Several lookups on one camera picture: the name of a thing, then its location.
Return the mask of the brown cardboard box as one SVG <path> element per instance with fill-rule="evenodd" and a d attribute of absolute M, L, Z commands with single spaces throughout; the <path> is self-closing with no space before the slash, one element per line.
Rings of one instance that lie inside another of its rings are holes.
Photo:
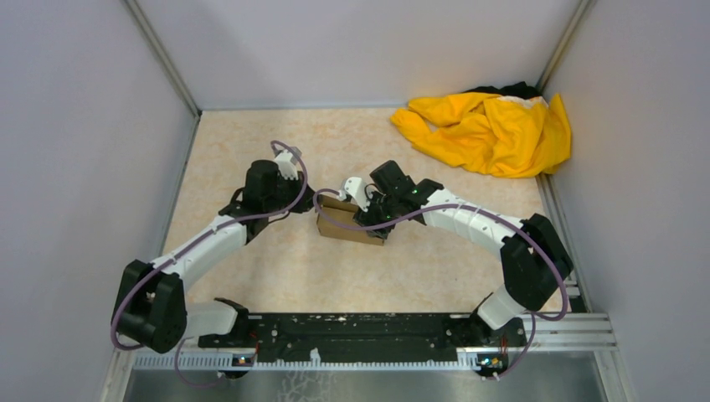
<path fill-rule="evenodd" d="M 372 237 L 368 235 L 366 231 L 344 229 L 344 226 L 357 225 L 353 221 L 354 214 L 358 211 L 356 204 L 339 201 L 336 198 L 326 195 L 319 195 L 318 205 L 327 217 L 337 222 L 337 224 L 334 224 L 325 219 L 321 213 L 318 213 L 316 217 L 316 226 L 321 236 L 365 245 L 384 245 L 384 240 Z"/>

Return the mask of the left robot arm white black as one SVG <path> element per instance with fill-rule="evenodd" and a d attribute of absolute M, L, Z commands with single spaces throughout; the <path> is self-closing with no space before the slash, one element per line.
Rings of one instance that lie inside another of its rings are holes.
<path fill-rule="evenodd" d="M 111 318 L 115 348 L 167 353 L 189 338 L 221 338 L 232 347 L 249 340 L 245 307 L 223 298 L 189 304 L 186 295 L 270 224 L 310 210 L 306 198 L 313 191 L 301 151 L 280 141 L 270 145 L 273 158 L 251 163 L 244 186 L 204 229 L 165 255 L 126 266 Z"/>

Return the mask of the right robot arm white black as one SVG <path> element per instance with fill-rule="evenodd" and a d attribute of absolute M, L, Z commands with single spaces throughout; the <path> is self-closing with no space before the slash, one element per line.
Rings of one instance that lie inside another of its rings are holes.
<path fill-rule="evenodd" d="M 473 338 L 492 345 L 505 324 L 523 312 L 537 312 L 563 286 L 574 265 L 549 218 L 515 218 L 485 209 L 431 179 L 415 182 L 395 161 L 373 170 L 371 182 L 350 177 L 336 191 L 353 201 L 354 222 L 368 235 L 386 239 L 403 220 L 442 229 L 479 245 L 498 257 L 503 283 L 474 311 Z"/>

